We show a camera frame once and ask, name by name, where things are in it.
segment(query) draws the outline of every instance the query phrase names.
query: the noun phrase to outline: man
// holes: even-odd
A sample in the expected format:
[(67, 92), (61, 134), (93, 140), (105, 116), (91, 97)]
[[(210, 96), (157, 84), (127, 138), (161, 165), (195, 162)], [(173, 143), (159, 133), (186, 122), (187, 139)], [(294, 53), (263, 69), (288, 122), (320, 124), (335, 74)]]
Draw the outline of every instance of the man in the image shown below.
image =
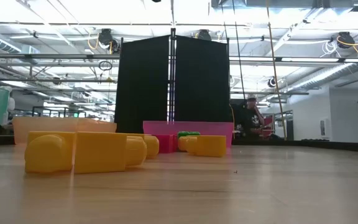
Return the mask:
[(258, 140), (262, 134), (262, 129), (265, 125), (265, 120), (259, 112), (256, 105), (256, 96), (248, 95), (247, 108), (244, 108), (244, 122), (242, 128), (249, 140)]

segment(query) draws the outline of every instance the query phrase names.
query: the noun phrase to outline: orange translucent bin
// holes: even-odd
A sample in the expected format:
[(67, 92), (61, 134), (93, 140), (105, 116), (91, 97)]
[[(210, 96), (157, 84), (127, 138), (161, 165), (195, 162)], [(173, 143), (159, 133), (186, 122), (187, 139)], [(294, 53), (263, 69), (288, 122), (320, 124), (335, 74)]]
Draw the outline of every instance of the orange translucent bin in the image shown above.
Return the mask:
[(117, 124), (89, 118), (15, 117), (15, 144), (27, 144), (30, 131), (102, 132), (115, 133)]

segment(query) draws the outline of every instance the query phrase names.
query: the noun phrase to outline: pink plastic bin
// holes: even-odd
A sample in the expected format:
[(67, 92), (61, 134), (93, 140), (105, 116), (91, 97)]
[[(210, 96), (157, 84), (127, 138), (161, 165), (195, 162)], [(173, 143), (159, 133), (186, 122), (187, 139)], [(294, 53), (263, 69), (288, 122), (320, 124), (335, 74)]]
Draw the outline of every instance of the pink plastic bin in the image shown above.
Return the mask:
[(155, 137), (157, 137), (160, 142), (160, 150), (158, 153), (166, 154), (176, 151), (173, 143), (173, 135), (156, 134)]
[(202, 135), (226, 136), (226, 147), (231, 147), (233, 123), (195, 121), (143, 121), (145, 134), (174, 135), (179, 131), (198, 131)]

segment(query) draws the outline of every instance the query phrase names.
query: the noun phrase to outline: wooden table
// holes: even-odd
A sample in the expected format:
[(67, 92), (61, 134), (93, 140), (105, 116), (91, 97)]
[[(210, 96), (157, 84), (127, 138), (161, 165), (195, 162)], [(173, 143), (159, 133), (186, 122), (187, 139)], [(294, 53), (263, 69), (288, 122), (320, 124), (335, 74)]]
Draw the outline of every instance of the wooden table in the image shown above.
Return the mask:
[(0, 147), (0, 223), (358, 223), (358, 152), (233, 147), (107, 174), (24, 173)]

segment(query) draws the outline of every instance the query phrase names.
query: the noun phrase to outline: black partition panel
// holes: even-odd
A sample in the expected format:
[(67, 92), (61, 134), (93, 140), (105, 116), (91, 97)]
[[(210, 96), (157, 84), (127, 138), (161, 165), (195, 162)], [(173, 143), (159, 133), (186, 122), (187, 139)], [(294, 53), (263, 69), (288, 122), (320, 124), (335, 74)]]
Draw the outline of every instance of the black partition panel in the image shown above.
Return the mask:
[(119, 133), (143, 133), (143, 121), (166, 121), (169, 36), (123, 43), (116, 114)]
[(177, 36), (175, 121), (230, 121), (227, 45)]

